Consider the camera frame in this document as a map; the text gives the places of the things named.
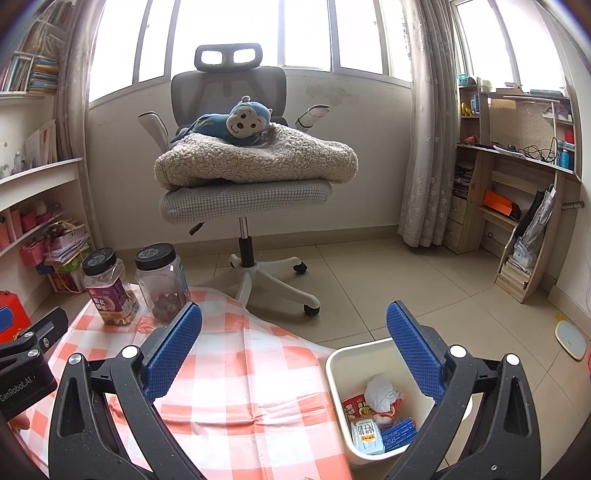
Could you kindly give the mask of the person left hand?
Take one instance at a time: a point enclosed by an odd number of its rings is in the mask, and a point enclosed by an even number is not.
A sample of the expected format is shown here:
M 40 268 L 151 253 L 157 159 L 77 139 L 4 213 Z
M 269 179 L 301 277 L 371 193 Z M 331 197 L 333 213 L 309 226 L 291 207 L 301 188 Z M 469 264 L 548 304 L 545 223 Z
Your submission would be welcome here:
M 9 421 L 9 425 L 14 431 L 28 430 L 30 428 L 30 420 L 25 412 L 18 414 Z

